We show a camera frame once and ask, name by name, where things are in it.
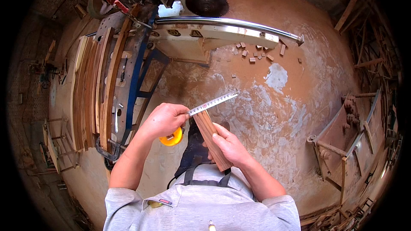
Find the hand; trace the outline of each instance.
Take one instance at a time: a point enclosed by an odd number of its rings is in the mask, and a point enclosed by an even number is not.
[[[162,103],[157,106],[139,131],[144,131],[153,140],[161,136],[169,136],[180,126],[184,126],[190,115],[184,105]]]
[[[213,134],[213,141],[220,147],[224,156],[233,163],[234,167],[241,167],[245,162],[251,159],[251,155],[247,152],[247,149],[241,144],[239,139],[223,126],[213,123],[218,134]],[[215,162],[211,153],[208,152],[208,159]]]

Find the measuring tape blade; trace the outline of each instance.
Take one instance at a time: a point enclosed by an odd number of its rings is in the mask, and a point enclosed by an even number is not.
[[[202,105],[199,105],[197,107],[194,107],[193,109],[189,110],[187,113],[190,114],[190,116],[193,116],[194,114],[199,113],[200,111],[207,110],[208,108],[211,108],[215,105],[218,105],[219,103],[222,103],[224,101],[227,101],[231,98],[234,98],[238,95],[238,90],[235,90],[235,92],[230,92],[228,94],[219,96],[216,99],[213,99],[211,101],[208,101],[207,103],[204,103]]]

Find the metal rail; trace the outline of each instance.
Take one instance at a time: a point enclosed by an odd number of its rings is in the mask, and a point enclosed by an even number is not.
[[[175,16],[162,17],[155,20],[156,24],[174,24],[174,23],[188,23],[188,24],[210,24],[210,25],[229,25],[239,28],[249,28],[262,33],[268,33],[279,36],[284,39],[294,41],[301,46],[304,43],[304,35],[298,36],[289,32],[285,32],[276,28],[271,28],[257,23],[246,22],[228,18],[210,18],[200,16]]]

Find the apron strap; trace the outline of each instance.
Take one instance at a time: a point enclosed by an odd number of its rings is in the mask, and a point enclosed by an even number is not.
[[[219,181],[215,180],[193,180],[194,170],[201,163],[201,156],[195,155],[191,166],[187,169],[184,175],[184,183],[178,185],[210,185],[217,187],[229,187],[229,180],[231,176],[231,168],[224,171],[225,176]]]

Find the right hand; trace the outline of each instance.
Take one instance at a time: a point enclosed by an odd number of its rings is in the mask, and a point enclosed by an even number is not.
[[[247,162],[251,155],[247,152],[247,149],[241,144],[239,139],[223,126],[213,123],[218,134],[213,134],[213,141],[220,147],[224,156],[233,163],[234,167],[241,167]],[[210,152],[208,152],[208,159],[214,162],[214,159]]]

